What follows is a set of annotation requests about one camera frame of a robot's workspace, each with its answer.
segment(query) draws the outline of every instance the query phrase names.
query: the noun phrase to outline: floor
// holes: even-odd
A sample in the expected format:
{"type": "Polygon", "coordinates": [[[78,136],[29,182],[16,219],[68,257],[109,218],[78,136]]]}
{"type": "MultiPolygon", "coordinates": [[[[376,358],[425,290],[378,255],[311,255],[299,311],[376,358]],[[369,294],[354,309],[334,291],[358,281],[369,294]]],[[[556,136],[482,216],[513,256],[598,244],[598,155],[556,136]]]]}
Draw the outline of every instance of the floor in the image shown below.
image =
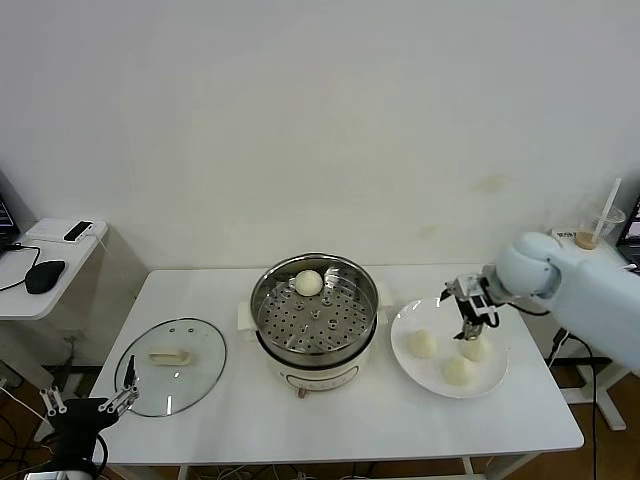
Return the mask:
{"type": "MultiPolygon", "coordinates": [[[[553,374],[562,387],[577,387],[582,385],[580,376],[571,367],[554,367],[553,374]]],[[[79,387],[78,393],[86,394],[91,388],[91,379],[87,379],[79,387]]],[[[39,412],[44,412],[37,390],[23,382],[16,390],[16,396],[39,412]]],[[[598,478],[600,480],[637,480],[640,479],[640,379],[628,375],[610,390],[611,397],[618,406],[627,422],[627,430],[612,432],[598,412],[598,478]]],[[[576,451],[549,453],[540,455],[522,469],[512,474],[510,480],[538,480],[538,479],[590,479],[593,476],[591,438],[591,406],[571,406],[580,428],[585,437],[585,445],[576,451]]],[[[16,430],[17,439],[4,420],[0,420],[0,438],[25,446],[32,438],[37,428],[36,417],[21,405],[2,395],[0,397],[0,415],[6,418],[16,430]]],[[[0,443],[0,480],[9,478],[21,479],[23,474],[16,476],[16,471],[28,466],[35,466],[47,461],[50,456],[48,450],[30,443],[33,449],[18,450],[12,453],[12,448],[0,443]]],[[[476,472],[482,472],[489,459],[474,459],[476,472]]],[[[218,468],[226,466],[208,466],[193,468],[190,480],[217,479],[218,468]]],[[[177,476],[177,467],[155,467],[165,479],[173,480],[177,476]]],[[[370,478],[412,477],[425,475],[454,475],[464,473],[462,462],[457,459],[404,461],[380,463],[340,463],[340,464],[296,464],[293,466],[254,465],[230,475],[228,480],[291,480],[296,478],[296,470],[318,480],[339,479],[343,476],[368,476],[370,478]]],[[[109,480],[120,480],[120,477],[107,469],[109,480]]]]}

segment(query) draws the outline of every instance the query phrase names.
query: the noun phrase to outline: robotic arm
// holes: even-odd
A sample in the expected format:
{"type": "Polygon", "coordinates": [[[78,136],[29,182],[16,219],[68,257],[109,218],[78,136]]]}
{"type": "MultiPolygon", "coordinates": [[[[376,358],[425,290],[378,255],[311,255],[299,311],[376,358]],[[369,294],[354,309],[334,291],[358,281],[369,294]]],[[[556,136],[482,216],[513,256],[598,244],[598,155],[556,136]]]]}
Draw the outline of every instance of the robotic arm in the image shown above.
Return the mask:
{"type": "Polygon", "coordinates": [[[497,327],[498,308],[522,298],[553,313],[558,323],[631,369],[640,367],[640,277],[571,252],[541,233],[525,233],[495,265],[445,284],[462,315],[455,337],[473,340],[497,327]]]}
{"type": "MultiPolygon", "coordinates": [[[[135,386],[134,357],[129,359],[124,385],[109,399],[77,398],[63,403],[57,388],[41,390],[40,396],[47,407],[47,417],[55,428],[59,439],[53,458],[40,468],[29,473],[26,480],[90,480],[96,479],[101,469],[91,459],[100,440],[100,431],[116,423],[138,398],[135,386]]],[[[106,449],[103,452],[106,462],[106,449]]]]}

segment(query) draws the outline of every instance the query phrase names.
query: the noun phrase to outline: computer mouse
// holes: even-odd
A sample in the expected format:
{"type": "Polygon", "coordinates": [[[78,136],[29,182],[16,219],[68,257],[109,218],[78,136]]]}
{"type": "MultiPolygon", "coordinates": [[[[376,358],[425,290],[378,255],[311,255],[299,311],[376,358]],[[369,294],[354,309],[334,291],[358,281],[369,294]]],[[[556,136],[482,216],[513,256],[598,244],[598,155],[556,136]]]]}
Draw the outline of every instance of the computer mouse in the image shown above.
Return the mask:
{"type": "Polygon", "coordinates": [[[31,267],[31,270],[24,277],[24,285],[27,287],[27,292],[37,295],[51,290],[58,281],[58,277],[60,277],[64,267],[65,263],[62,260],[42,262],[31,267]]]}

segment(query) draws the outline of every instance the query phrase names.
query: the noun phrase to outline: table leg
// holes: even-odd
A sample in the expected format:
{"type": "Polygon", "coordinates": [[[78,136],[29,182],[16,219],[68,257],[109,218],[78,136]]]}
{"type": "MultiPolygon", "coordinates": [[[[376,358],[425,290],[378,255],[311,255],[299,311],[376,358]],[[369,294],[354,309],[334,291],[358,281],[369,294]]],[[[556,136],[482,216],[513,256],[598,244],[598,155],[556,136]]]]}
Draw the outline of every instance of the table leg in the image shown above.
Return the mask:
{"type": "Polygon", "coordinates": [[[530,453],[528,455],[507,455],[504,457],[496,457],[487,466],[485,475],[487,480],[502,480],[508,477],[525,463],[536,458],[538,453],[530,453]]]}
{"type": "MultiPolygon", "coordinates": [[[[593,402],[593,374],[591,367],[580,365],[578,366],[578,372],[585,381],[584,387],[563,388],[560,390],[569,405],[593,402]]],[[[620,415],[620,412],[618,412],[607,390],[622,380],[629,372],[630,370],[628,368],[612,363],[602,370],[597,377],[598,391],[596,393],[596,404],[606,420],[607,425],[614,431],[626,430],[627,424],[622,418],[622,415],[620,415]]]]}
{"type": "Polygon", "coordinates": [[[187,480],[189,478],[189,465],[181,465],[178,471],[178,480],[187,480]]]}
{"type": "Polygon", "coordinates": [[[462,465],[464,466],[465,475],[473,475],[473,465],[469,457],[462,457],[462,465]]]}

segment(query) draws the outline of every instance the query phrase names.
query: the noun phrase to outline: plastic cup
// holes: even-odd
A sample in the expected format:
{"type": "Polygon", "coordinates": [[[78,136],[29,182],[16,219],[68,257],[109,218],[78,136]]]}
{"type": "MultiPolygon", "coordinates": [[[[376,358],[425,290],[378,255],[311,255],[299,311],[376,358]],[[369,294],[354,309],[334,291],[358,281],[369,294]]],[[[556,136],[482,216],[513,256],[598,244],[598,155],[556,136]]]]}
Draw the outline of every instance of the plastic cup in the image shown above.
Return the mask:
{"type": "Polygon", "coordinates": [[[600,221],[602,210],[598,210],[597,207],[592,207],[581,218],[578,224],[578,231],[576,232],[576,245],[585,250],[593,250],[598,246],[600,240],[609,235],[616,225],[624,222],[626,216],[622,210],[617,207],[611,206],[607,217],[604,219],[602,230],[597,239],[593,238],[593,234],[596,231],[596,226],[600,221]]]}

